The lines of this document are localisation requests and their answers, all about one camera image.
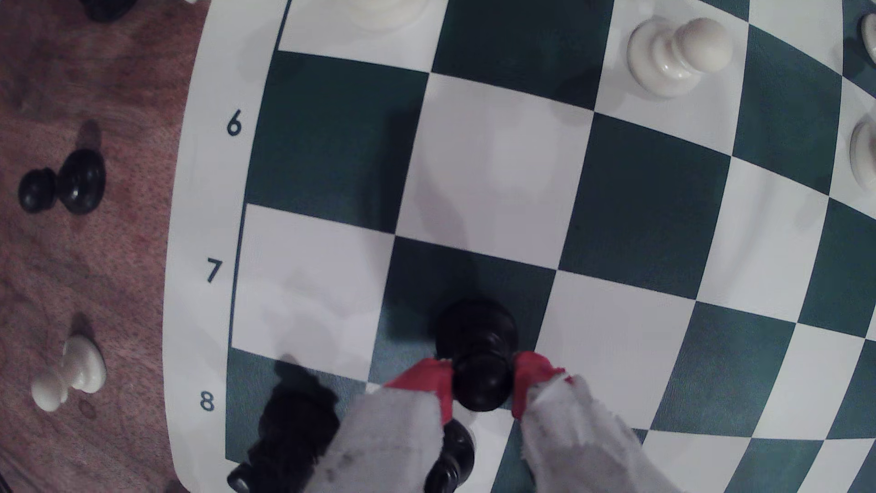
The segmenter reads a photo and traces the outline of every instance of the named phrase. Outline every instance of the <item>white pawn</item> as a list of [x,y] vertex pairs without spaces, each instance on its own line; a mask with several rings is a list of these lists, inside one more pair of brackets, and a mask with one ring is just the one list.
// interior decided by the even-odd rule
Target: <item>white pawn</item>
[[388,31],[413,22],[428,0],[341,0],[353,24],[368,31]]
[[864,119],[851,133],[849,144],[849,161],[851,172],[862,189],[873,192],[876,190],[876,129],[873,122]]
[[48,368],[37,375],[31,384],[33,402],[52,412],[67,401],[70,387],[94,394],[107,379],[103,357],[97,347],[81,335],[75,335],[64,344],[64,353],[57,368]]
[[730,34],[710,18],[696,18],[681,27],[647,20],[632,32],[626,49],[632,76],[662,97],[687,93],[703,75],[726,67],[732,56]]

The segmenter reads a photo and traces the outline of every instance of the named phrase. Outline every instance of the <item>table surface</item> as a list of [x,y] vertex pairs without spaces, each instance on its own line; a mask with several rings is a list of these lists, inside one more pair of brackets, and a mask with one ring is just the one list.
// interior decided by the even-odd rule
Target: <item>table surface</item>
[[[176,491],[164,408],[165,255],[187,88],[208,2],[140,0],[110,25],[71,0],[0,2],[0,473],[15,491]],[[26,215],[18,181],[77,147],[107,161],[101,206]],[[108,379],[55,413],[31,379],[72,332]]]

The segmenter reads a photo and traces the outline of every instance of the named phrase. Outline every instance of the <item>chessboard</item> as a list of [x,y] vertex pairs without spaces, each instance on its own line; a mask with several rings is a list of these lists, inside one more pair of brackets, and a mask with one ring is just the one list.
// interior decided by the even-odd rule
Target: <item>chessboard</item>
[[[870,0],[428,0],[399,29],[339,2],[214,0],[173,190],[173,461],[226,490],[272,389],[343,416],[489,297],[691,492],[876,489]],[[688,94],[626,62],[651,18],[733,55]],[[505,405],[459,412],[465,492],[534,491]]]

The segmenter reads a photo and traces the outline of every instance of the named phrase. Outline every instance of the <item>black chess piece base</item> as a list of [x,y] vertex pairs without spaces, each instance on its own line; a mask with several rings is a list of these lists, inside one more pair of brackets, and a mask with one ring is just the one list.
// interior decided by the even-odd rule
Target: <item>black chess piece base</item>
[[444,426],[444,445],[426,477],[425,493],[453,493],[475,468],[475,444],[462,423],[451,419]]
[[112,22],[128,13],[137,0],[80,0],[85,15],[95,22]]

